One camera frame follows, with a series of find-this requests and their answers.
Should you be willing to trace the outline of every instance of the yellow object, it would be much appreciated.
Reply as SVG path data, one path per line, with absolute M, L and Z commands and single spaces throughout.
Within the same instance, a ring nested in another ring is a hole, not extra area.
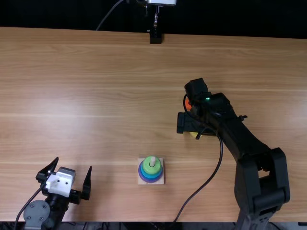
M 198 134 L 198 133 L 196 133 L 196 132 L 190 132 L 190 135 L 191 135 L 192 137 L 194 137 L 194 138 L 196 138 L 197 134 Z

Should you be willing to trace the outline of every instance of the wire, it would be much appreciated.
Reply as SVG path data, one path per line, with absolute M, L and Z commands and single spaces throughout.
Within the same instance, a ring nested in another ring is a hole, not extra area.
M 19 211 L 17 217 L 16 217 L 16 221 L 15 221 L 15 226 L 14 226 L 14 230 L 17 230 L 17 225 L 18 225 L 18 220 L 22 214 L 22 212 L 25 210 L 25 208 L 31 203 L 31 201 L 37 196 L 37 194 L 43 189 L 43 187 L 46 184 L 43 183 L 41 184 L 40 188 L 33 194 L 33 196 L 31 196 L 31 198 L 27 201 L 27 203 L 22 207 L 22 209 Z
M 274 225 L 278 230 L 282 230 L 280 227 L 277 226 L 277 224 L 274 224 L 272 222 L 270 222 L 272 225 Z
M 173 223 L 175 223 L 175 222 L 178 220 L 180 214 L 182 213 L 182 211 L 183 211 L 184 207 L 187 205 L 187 203 L 188 203 L 188 202 L 189 202 L 189 201 L 190 201 L 190 200 L 191 200 L 201 189 L 203 189 L 203 188 L 213 179 L 213 177 L 216 175 L 217 171 L 219 170 L 220 165 L 221 165 L 221 163 L 222 163 L 222 158 L 223 158 L 223 142 L 222 142 L 222 139 L 221 139 L 221 137 L 220 137 L 219 135 L 217 135 L 217 138 L 218 138 L 219 141 L 220 141 L 220 158 L 219 158 L 219 161 L 218 161 L 218 163 L 217 163 L 217 165 L 216 165 L 216 167 L 215 167 L 214 172 L 213 172 L 212 175 L 209 177 L 209 179 L 208 179 L 201 187 L 199 187 L 199 189 L 197 189 L 192 195 L 190 195 L 190 197 L 186 200 L 186 202 L 184 202 L 183 206 L 181 207 L 180 211 L 178 212 L 178 215 L 177 215 L 176 218 L 174 219 Z
M 85 229 L 85 226 L 87 225 L 87 222 L 84 224 L 84 226 L 83 226 L 83 229 L 82 230 L 84 230 Z
M 119 0 L 117 3 L 114 4 L 114 6 L 109 10 L 109 12 L 105 15 L 105 17 L 101 20 L 101 22 L 99 23 L 99 25 L 97 26 L 96 30 L 99 30 L 99 28 L 101 27 L 102 23 L 104 23 L 104 21 L 106 20 L 106 18 L 110 15 L 110 13 L 112 13 L 112 11 L 124 0 Z

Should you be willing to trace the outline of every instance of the orange object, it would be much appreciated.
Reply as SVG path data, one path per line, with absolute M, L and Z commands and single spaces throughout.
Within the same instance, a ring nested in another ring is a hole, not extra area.
M 186 108 L 187 108 L 188 111 L 190 111 L 191 108 L 192 108 L 192 106 L 191 106 L 190 101 L 189 101 L 188 98 L 186 98 Z

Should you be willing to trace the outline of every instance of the wooden table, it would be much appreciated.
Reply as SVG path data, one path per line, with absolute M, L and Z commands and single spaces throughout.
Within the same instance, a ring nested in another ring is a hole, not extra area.
M 307 41 L 51 29 L 0 29 L 0 220 L 12 221 L 36 191 L 36 173 L 59 156 L 81 189 L 93 166 L 90 201 L 65 220 L 172 221 L 213 172 L 215 137 L 176 133 L 184 85 L 203 77 L 245 125 L 286 153 L 291 201 L 272 221 L 307 219 Z M 166 184 L 137 185 L 137 159 L 165 160 Z M 236 221 L 235 161 L 179 221 Z

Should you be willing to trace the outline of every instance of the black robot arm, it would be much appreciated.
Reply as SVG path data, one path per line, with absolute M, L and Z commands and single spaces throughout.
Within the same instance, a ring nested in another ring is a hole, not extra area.
M 60 167 L 57 172 L 55 168 L 59 158 L 40 170 L 36 175 L 37 181 L 41 184 L 40 189 L 31 197 L 19 212 L 14 229 L 17 229 L 17 222 L 24 210 L 24 230 L 57 230 L 63 220 L 68 204 L 79 204 L 81 199 L 89 200 L 91 193 L 91 173 L 89 168 L 83 183 L 83 190 L 71 189 L 76 171 Z M 47 198 L 33 201 L 33 198 L 42 191 Z
M 236 161 L 235 197 L 240 207 L 236 229 L 262 230 L 268 219 L 290 199 L 286 157 L 270 149 L 242 123 L 222 93 L 211 94 L 202 78 L 185 85 L 191 110 L 178 113 L 177 133 L 208 128 L 219 135 Z M 269 175 L 259 178 L 258 171 Z

